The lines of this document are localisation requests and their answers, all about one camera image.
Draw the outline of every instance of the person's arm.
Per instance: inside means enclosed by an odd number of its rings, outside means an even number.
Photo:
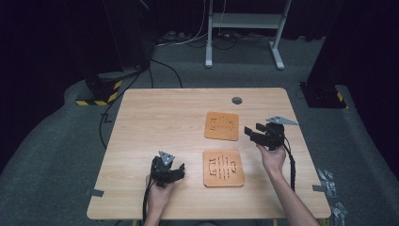
[[[148,213],[144,226],[158,226],[162,213],[168,205],[170,194],[173,190],[174,183],[168,184],[165,188],[156,185],[156,182],[150,189],[148,198]]]
[[[268,151],[262,145],[257,144],[256,146],[261,151],[263,167],[269,175],[289,224],[291,226],[320,226],[311,211],[294,193],[282,175],[282,166],[286,156],[284,148],[281,146],[275,151]]]

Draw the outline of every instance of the person's hand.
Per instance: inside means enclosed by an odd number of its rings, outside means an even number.
[[[282,176],[282,166],[285,161],[285,150],[279,146],[275,151],[268,151],[263,145],[257,144],[261,151],[263,167],[269,176]]]
[[[150,181],[150,175],[146,178],[146,185]],[[174,183],[167,184],[165,188],[156,185],[156,182],[152,185],[148,198],[149,214],[154,212],[157,215],[161,215],[168,205],[170,194],[172,193]]]

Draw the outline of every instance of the person's right hand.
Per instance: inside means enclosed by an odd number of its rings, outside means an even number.
[[[282,166],[285,161],[285,150],[279,146],[275,151],[268,151],[263,145],[257,144],[261,151],[263,167],[269,176],[282,176]]]

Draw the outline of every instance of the person's forearm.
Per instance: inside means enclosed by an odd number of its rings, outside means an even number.
[[[162,211],[149,211],[144,226],[158,226],[161,219]]]
[[[308,207],[294,193],[287,181],[285,181],[282,174],[270,174],[269,176],[290,226],[320,226]]]

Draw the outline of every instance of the gray carpet floor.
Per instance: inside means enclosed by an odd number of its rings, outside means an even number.
[[[398,225],[398,181],[367,134],[347,88],[337,86],[348,104],[346,109],[308,108],[299,89],[298,82],[307,80],[322,44],[323,40],[281,40],[283,71],[276,69],[265,41],[242,40],[228,50],[214,49],[212,69],[204,68],[204,47],[156,47],[152,58],[174,68],[184,88],[286,89],[315,167],[333,173],[338,197],[328,198],[328,202],[331,206],[343,204],[348,211],[346,225]],[[215,45],[227,48],[232,42],[215,40]],[[152,62],[151,72],[155,88],[180,87],[169,68]],[[125,78],[121,89],[128,89],[133,79]],[[106,106],[76,105],[74,99],[84,85],[81,81],[65,90],[65,104],[32,130],[4,169],[0,177],[0,225],[116,223],[91,220],[86,215],[105,153],[99,123]],[[151,86],[150,72],[145,71],[130,89]],[[119,106],[120,99],[108,112],[112,122],[103,124],[105,143]],[[132,221],[120,225],[132,225]]]

